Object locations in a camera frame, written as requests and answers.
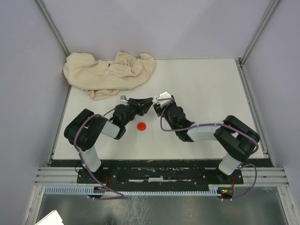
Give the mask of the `red earbud charging case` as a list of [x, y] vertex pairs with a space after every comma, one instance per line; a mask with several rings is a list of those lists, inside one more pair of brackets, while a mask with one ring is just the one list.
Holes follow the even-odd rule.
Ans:
[[145, 124], [144, 122], [139, 122], [139, 123], [137, 124], [137, 129], [138, 129], [139, 131], [144, 131], [146, 128], [147, 128], [147, 126], [146, 126], [146, 124]]

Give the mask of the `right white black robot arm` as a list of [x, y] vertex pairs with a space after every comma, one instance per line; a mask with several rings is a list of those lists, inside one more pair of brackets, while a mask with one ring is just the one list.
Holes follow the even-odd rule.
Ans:
[[233, 115], [215, 123], [199, 124], [189, 121], [183, 108], [177, 106], [168, 92], [153, 100], [153, 107], [160, 117], [160, 128], [174, 132], [183, 142], [217, 141], [225, 149], [226, 155], [215, 171], [215, 178], [226, 183], [235, 169], [246, 163], [259, 148], [260, 136]]

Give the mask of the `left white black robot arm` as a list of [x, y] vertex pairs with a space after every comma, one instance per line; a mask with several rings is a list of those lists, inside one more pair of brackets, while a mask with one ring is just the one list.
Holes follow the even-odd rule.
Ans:
[[112, 117], [95, 114], [91, 110], [83, 109], [64, 130], [64, 137], [75, 147], [82, 161], [83, 167], [88, 170], [88, 178], [100, 182], [104, 177], [101, 160], [95, 148], [96, 140], [100, 135], [113, 139], [120, 139], [126, 132], [126, 125], [138, 116], [145, 115], [153, 104], [153, 98], [126, 99], [120, 97], [121, 103], [112, 109]]

